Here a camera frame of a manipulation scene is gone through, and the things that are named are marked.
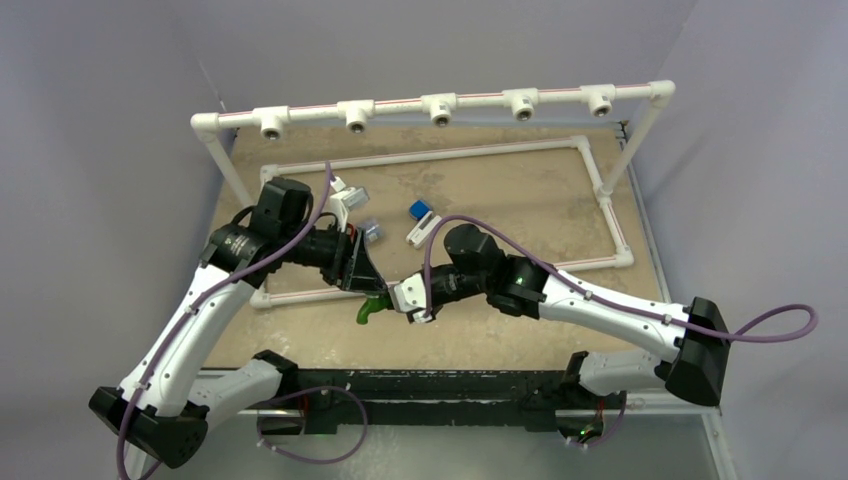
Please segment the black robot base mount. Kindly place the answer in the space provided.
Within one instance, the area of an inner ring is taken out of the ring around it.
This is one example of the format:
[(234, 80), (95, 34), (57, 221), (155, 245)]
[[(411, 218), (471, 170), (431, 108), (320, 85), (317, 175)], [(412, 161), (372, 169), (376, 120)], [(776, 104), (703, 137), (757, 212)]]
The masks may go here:
[(577, 436), (603, 431), (603, 413), (623, 393), (595, 395), (577, 382), (576, 354), (563, 370), (362, 370), (301, 368), (265, 350), (255, 354), (283, 373), (267, 406), (298, 410), (308, 434), (341, 426), (521, 427)]

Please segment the green water faucet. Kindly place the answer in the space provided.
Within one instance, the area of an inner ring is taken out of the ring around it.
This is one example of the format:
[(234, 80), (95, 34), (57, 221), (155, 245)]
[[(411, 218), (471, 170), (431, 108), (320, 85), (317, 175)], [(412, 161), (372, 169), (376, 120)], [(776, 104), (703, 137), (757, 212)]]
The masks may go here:
[(356, 314), (356, 323), (367, 325), (371, 315), (392, 309), (393, 303), (389, 295), (367, 296)]

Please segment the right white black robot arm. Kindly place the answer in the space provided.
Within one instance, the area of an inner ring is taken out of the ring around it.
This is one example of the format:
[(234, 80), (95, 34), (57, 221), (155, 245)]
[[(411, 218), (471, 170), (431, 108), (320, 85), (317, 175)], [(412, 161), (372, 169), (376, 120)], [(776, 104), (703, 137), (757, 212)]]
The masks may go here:
[(451, 228), (443, 246), (449, 263), (424, 264), (421, 271), (432, 311), (482, 295), (509, 316), (571, 323), (634, 345), (615, 354), (574, 354), (561, 381), (569, 404), (584, 407), (598, 396), (662, 387), (695, 405), (719, 405), (730, 342), (713, 301), (663, 303), (600, 287), (525, 250), (508, 254), (469, 223)]

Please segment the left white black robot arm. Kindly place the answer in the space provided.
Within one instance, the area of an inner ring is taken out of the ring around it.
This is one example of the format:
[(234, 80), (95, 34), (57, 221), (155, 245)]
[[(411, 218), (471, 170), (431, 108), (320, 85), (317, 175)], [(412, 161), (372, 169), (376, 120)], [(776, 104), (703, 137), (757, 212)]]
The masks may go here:
[(316, 268), (325, 283), (342, 291), (387, 291), (361, 230), (342, 221), (316, 228), (323, 207), (308, 185), (275, 177), (264, 184), (257, 204), (239, 213), (248, 224), (234, 219), (212, 233), (165, 331), (119, 386), (100, 387), (89, 401), (121, 446), (132, 444), (175, 469), (239, 411), (295, 402), (298, 368), (270, 351), (212, 383), (199, 383), (197, 375), (235, 314), (285, 263)]

